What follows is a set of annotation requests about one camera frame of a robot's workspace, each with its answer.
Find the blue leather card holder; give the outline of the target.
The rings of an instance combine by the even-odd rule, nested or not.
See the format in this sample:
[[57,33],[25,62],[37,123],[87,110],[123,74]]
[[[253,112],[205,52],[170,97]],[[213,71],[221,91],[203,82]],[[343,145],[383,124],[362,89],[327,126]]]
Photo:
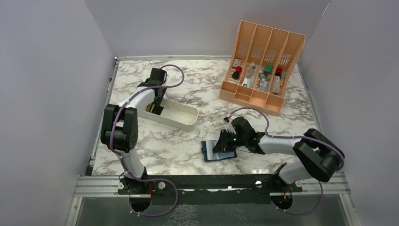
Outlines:
[[214,153],[216,140],[203,140],[201,141],[201,152],[203,154],[204,162],[222,161],[227,159],[237,158],[236,151],[227,153]]

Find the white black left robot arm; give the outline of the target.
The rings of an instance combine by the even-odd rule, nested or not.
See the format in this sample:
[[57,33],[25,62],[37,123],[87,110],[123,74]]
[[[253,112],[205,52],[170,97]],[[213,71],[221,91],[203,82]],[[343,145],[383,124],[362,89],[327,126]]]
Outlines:
[[165,70],[152,68],[150,77],[138,85],[131,97],[118,105],[108,104],[104,108],[100,140],[119,158],[124,169],[124,188],[139,194],[147,191],[148,175],[135,150],[138,114],[142,111],[162,112],[160,104],[166,92],[162,85],[166,80]]

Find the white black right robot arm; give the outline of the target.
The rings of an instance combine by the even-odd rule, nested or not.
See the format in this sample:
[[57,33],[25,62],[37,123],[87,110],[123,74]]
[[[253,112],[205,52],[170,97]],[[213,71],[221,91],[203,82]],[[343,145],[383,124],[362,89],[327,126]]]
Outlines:
[[303,135],[272,135],[255,131],[244,117],[232,120],[227,129],[220,131],[219,139],[208,142],[207,147],[213,154],[234,153],[238,147],[245,147],[254,154],[296,156],[298,162],[282,164],[271,177],[270,185],[279,192],[303,179],[328,182],[344,165],[344,153],[317,129]]

